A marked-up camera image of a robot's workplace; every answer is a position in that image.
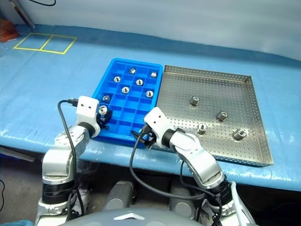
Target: metal nut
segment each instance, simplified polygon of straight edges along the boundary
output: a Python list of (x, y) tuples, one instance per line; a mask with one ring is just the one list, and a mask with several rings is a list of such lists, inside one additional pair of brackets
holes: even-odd
[(233, 137), (236, 140), (242, 140), (246, 137), (246, 132), (243, 129), (237, 129), (234, 133), (233, 133)]
[(121, 89), (122, 93), (127, 94), (130, 91), (130, 88), (125, 86)]
[(152, 96), (154, 95), (154, 92), (151, 91), (151, 90), (149, 90), (149, 91), (146, 91), (145, 95), (146, 95), (146, 97), (148, 97), (148, 98), (152, 98)]
[(228, 117), (228, 114), (224, 111), (220, 111), (216, 116), (220, 121), (225, 121), (225, 119)]
[(198, 134), (204, 134), (207, 131), (207, 125), (204, 123), (201, 123), (197, 126), (197, 132)]
[(152, 78), (156, 78), (156, 77), (157, 77), (157, 72), (152, 72), (152, 73), (150, 74), (150, 76), (151, 76)]
[(135, 74), (135, 72), (136, 72), (136, 69), (134, 69), (134, 68), (131, 68), (130, 70), (128, 70), (128, 72), (129, 72), (130, 74)]
[(136, 80), (136, 85), (137, 86), (142, 86), (143, 85), (143, 80), (142, 79), (137, 79)]
[(120, 78), (119, 76), (116, 76), (116, 77), (114, 78), (114, 82), (120, 82), (120, 80), (121, 80), (121, 78)]
[(193, 106), (197, 106), (199, 104), (199, 98), (198, 97), (192, 97), (190, 100), (190, 104)]
[(103, 101), (109, 103), (111, 100), (111, 97), (109, 95), (103, 96)]
[(100, 115), (106, 115), (108, 112), (107, 106), (101, 105), (98, 109), (98, 112), (100, 113)]

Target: blue tablecloth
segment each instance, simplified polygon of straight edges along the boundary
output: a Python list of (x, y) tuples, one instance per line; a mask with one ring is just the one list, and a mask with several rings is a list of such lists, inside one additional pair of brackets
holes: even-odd
[[(56, 104), (92, 96), (113, 58), (251, 75), (274, 165), (256, 168), (220, 162), (229, 180), (301, 191), (301, 62), (288, 58), (150, 36), (64, 26), (37, 26), (34, 32), (70, 35), (77, 40), (65, 55), (12, 49), (21, 37), (0, 45), (0, 144), (45, 153), (63, 126)], [(28, 45), (42, 45), (29, 37)], [(64, 49), (66, 40), (49, 47)], [(64, 106), (68, 125), (75, 108)], [(132, 147), (91, 140), (82, 159), (127, 166)], [(139, 149), (134, 166), (178, 174), (174, 153)]]

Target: perforated metal surface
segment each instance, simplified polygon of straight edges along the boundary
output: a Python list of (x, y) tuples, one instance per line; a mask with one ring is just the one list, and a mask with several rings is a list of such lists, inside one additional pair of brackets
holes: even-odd
[[(190, 105), (192, 96), (200, 102)], [(165, 66), (157, 106), (175, 127), (194, 133), (202, 146), (222, 161), (267, 166), (273, 164), (250, 76)], [(229, 117), (221, 122), (219, 111)], [(207, 132), (197, 133), (205, 123)], [(244, 129), (237, 141), (233, 132)]]

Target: blue plastic tray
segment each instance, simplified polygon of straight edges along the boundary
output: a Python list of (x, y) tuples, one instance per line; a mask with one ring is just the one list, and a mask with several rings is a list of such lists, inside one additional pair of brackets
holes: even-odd
[[(136, 69), (135, 74), (129, 73), (131, 68)], [(151, 77), (152, 72), (157, 73), (157, 78)], [(100, 105), (113, 110), (112, 118), (107, 123), (109, 129), (102, 129), (96, 139), (126, 145), (135, 143), (136, 139), (131, 131), (138, 132), (145, 124), (145, 115), (156, 106), (162, 73), (161, 65), (113, 59), (93, 94), (93, 98), (98, 99)], [(114, 82), (116, 76), (121, 78), (120, 82)], [(142, 86), (136, 85), (137, 79), (143, 80)], [(123, 87), (129, 87), (129, 93), (123, 94)], [(148, 90), (154, 92), (152, 98), (146, 97), (145, 93)], [(103, 101), (105, 95), (110, 96), (109, 103)]]

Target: yellow tape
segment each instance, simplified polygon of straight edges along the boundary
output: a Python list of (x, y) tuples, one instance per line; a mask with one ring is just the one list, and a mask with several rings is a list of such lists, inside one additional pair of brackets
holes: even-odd
[[(36, 35), (45, 35), (45, 36), (50, 36), (46, 42), (40, 47), (40, 48), (23, 48), (23, 47), (18, 47), (22, 42), (24, 42), (30, 35), (36, 34)], [(53, 37), (62, 37), (62, 38), (68, 38), (68, 39), (73, 39), (73, 41), (69, 44), (69, 46), (63, 51), (52, 51), (52, 50), (45, 50), (44, 47), (49, 43), (49, 41)], [(70, 47), (74, 44), (75, 40), (77, 37), (72, 37), (72, 36), (66, 36), (66, 35), (59, 35), (59, 34), (43, 34), (43, 33), (34, 33), (31, 32), (29, 33), (25, 38), (23, 38), (18, 44), (16, 44), (13, 48), (14, 49), (22, 49), (22, 50), (31, 50), (31, 51), (39, 51), (39, 52), (47, 52), (47, 53), (56, 53), (56, 54), (65, 54)]]

